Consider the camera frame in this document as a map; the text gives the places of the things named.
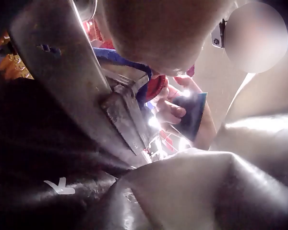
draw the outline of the metal frame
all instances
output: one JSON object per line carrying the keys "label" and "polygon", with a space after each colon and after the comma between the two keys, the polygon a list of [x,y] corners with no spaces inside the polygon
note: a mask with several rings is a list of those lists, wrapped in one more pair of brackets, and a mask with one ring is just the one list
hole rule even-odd
{"label": "metal frame", "polygon": [[[85,134],[134,167],[147,163],[142,151],[131,150],[100,107],[112,89],[73,1],[35,0],[12,21],[9,34],[35,80],[45,86]],[[45,51],[40,48],[43,45],[59,52]]]}

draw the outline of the hand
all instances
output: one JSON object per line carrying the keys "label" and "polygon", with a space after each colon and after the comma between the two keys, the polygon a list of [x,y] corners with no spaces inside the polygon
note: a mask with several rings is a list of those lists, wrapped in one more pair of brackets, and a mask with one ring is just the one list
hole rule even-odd
{"label": "hand", "polygon": [[[183,88],[196,93],[202,93],[197,84],[187,75],[180,75],[174,77],[175,81]],[[186,110],[175,104],[172,104],[175,97],[181,96],[183,93],[175,87],[168,84],[166,81],[165,87],[161,90],[160,94],[156,96],[151,103],[155,106],[155,116],[158,119],[161,128],[168,133],[172,133],[178,137],[178,133],[170,124],[179,124],[181,118],[186,114]],[[206,102],[202,115],[201,124],[195,140],[193,140],[193,147],[198,149],[208,150],[213,138],[216,135],[216,129],[211,117],[211,112]]]}

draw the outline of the bolt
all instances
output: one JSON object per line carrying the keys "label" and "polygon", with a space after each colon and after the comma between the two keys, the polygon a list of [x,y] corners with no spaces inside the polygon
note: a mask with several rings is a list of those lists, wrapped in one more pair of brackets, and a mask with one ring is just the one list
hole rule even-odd
{"label": "bolt", "polygon": [[214,43],[215,45],[218,45],[218,44],[220,44],[220,42],[219,42],[219,40],[218,40],[218,39],[214,39],[214,40],[213,40],[213,43]]}

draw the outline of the metal mount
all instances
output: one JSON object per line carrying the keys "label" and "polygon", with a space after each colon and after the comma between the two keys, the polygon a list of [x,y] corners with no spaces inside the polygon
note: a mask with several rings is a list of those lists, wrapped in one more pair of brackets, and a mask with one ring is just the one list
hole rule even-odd
{"label": "metal mount", "polygon": [[224,31],[226,22],[224,19],[211,32],[212,45],[218,48],[224,48]]}

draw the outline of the finger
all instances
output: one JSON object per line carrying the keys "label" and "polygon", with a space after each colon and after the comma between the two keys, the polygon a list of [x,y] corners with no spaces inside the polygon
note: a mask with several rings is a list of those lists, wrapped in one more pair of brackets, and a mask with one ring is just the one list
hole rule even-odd
{"label": "finger", "polygon": [[159,123],[168,122],[170,124],[179,124],[181,121],[180,118],[175,117],[173,114],[171,114],[169,111],[166,111],[166,110],[159,111],[156,114],[156,118]]}
{"label": "finger", "polygon": [[176,89],[172,85],[168,85],[168,99],[172,100],[173,98],[179,97],[182,95],[182,92]]}
{"label": "finger", "polygon": [[173,134],[177,137],[182,137],[182,135],[176,129],[174,129],[169,123],[161,123],[160,126],[164,132]]}
{"label": "finger", "polygon": [[202,90],[199,88],[199,86],[188,75],[179,75],[177,77],[174,77],[174,79],[178,84],[180,84],[185,89],[188,89],[190,91],[194,91],[197,93],[202,93]]}
{"label": "finger", "polygon": [[168,87],[162,88],[160,93],[150,101],[151,104],[156,107],[158,101],[166,100],[168,98],[168,94],[169,94]]}
{"label": "finger", "polygon": [[158,112],[165,111],[174,115],[175,117],[181,118],[186,115],[186,110],[178,105],[172,104],[166,100],[160,100],[156,104],[156,109]]}

